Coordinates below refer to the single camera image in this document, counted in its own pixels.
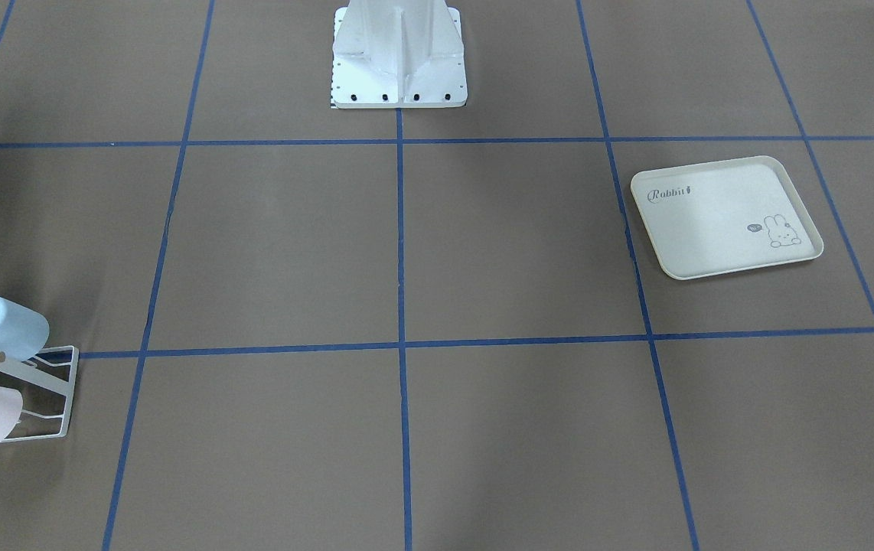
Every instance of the floor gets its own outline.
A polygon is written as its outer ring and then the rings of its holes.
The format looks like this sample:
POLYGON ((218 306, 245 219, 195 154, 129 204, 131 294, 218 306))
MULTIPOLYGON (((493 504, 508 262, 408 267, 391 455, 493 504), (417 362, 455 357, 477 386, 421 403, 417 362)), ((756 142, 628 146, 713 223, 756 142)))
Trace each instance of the floor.
POLYGON ((874 1, 457 0, 468 105, 328 108, 340 0, 0 0, 0 295, 83 352, 0 549, 874 549, 874 1), (817 260, 678 282, 638 171, 817 260))

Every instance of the white tray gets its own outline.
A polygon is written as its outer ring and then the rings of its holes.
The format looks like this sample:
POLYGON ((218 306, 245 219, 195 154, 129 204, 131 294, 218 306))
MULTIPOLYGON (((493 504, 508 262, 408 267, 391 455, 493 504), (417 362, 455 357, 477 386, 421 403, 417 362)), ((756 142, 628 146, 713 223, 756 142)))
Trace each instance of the white tray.
POLYGON ((661 268, 675 279, 812 260, 825 250, 771 157, 638 172, 631 193, 661 268))

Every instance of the dish rack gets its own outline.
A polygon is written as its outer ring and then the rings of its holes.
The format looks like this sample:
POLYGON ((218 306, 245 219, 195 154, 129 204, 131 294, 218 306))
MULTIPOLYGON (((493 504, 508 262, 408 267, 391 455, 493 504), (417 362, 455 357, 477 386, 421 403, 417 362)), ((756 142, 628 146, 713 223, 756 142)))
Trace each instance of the dish rack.
POLYGON ((79 362, 76 346, 56 346, 24 362, 0 364, 0 386, 15 388, 23 397, 21 418, 2 443, 67 435, 79 362))

